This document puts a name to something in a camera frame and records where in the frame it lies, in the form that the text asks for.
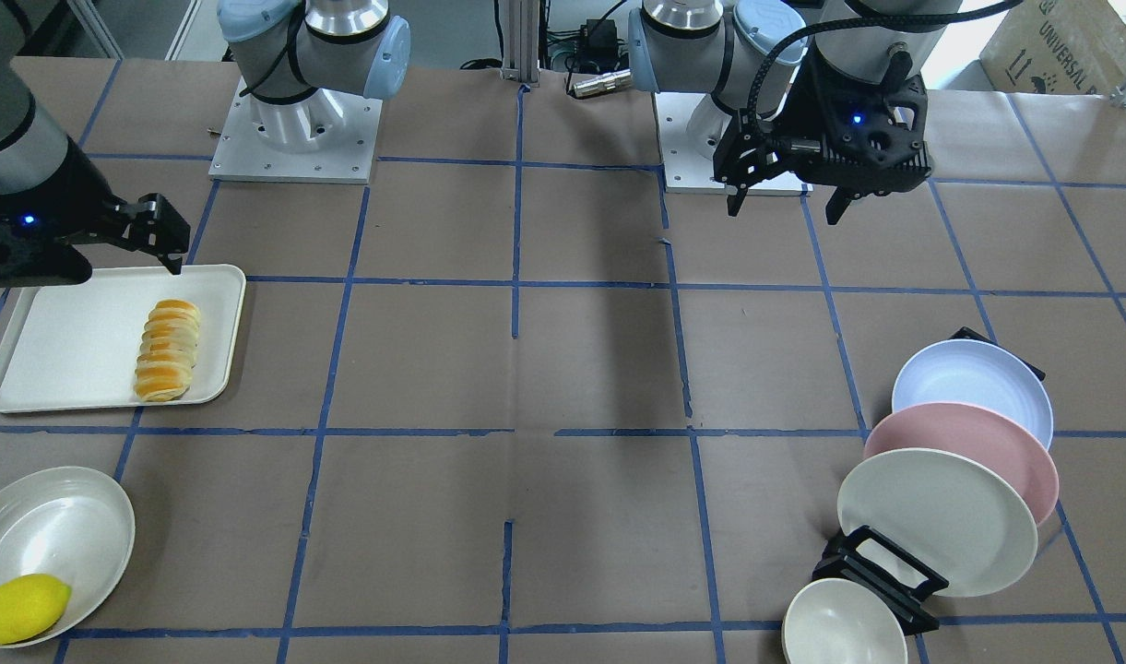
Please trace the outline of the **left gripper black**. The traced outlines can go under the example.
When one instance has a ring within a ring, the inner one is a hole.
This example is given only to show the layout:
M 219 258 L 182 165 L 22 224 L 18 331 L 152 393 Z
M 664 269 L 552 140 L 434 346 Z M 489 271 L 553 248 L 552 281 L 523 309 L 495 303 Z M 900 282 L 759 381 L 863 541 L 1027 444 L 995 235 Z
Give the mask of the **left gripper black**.
M 812 46 L 783 110 L 756 122 L 736 114 L 713 158 L 727 185 L 727 214 L 738 218 L 749 189 L 783 172 L 835 186 L 825 223 L 835 226 L 860 195 L 911 192 L 932 173 L 924 142 L 928 92 L 906 50 L 890 55 L 879 81 L 835 70 Z

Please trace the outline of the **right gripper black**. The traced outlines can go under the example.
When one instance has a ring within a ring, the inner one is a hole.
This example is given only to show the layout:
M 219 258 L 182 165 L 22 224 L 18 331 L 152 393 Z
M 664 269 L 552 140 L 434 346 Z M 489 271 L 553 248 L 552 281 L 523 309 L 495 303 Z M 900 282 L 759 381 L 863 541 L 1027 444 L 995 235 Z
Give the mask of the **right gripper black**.
M 180 276 L 191 227 L 159 192 L 124 201 L 82 152 L 69 152 L 43 183 L 0 194 L 0 289 L 86 282 L 79 244 L 154 255 Z

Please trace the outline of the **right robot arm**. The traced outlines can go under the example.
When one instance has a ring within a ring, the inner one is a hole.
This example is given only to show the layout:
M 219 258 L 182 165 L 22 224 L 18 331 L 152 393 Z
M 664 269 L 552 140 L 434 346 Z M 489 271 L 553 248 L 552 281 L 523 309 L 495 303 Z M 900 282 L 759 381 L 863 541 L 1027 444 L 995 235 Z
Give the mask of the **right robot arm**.
M 77 285 L 79 252 L 106 243 L 182 273 L 190 224 L 161 194 L 125 201 L 11 68 L 50 1 L 0 1 L 0 289 Z M 411 30 L 385 1 L 221 1 L 217 21 L 267 143 L 318 147 L 338 126 L 331 92 L 397 95 Z

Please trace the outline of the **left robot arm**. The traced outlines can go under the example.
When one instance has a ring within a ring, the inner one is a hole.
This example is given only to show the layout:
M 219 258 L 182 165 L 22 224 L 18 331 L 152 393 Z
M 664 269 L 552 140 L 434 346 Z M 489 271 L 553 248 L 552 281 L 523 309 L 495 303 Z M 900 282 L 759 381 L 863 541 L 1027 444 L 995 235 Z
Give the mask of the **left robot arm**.
M 633 84 L 705 95 L 720 113 L 713 181 L 736 216 L 758 183 L 793 173 L 850 203 L 912 192 L 932 173 L 922 60 L 958 1 L 643 1 L 627 18 Z

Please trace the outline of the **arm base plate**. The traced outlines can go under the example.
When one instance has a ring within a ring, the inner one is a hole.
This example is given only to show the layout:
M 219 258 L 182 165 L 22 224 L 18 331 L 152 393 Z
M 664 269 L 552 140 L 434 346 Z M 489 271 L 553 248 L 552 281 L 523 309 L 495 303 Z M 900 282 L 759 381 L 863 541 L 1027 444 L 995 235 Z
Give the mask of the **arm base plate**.
M 275 105 L 235 96 L 211 160 L 225 182 L 370 182 L 383 102 L 334 89 Z
M 701 93 L 660 92 L 654 102 L 668 192 L 722 195 L 724 183 L 713 177 L 713 156 L 727 115 Z

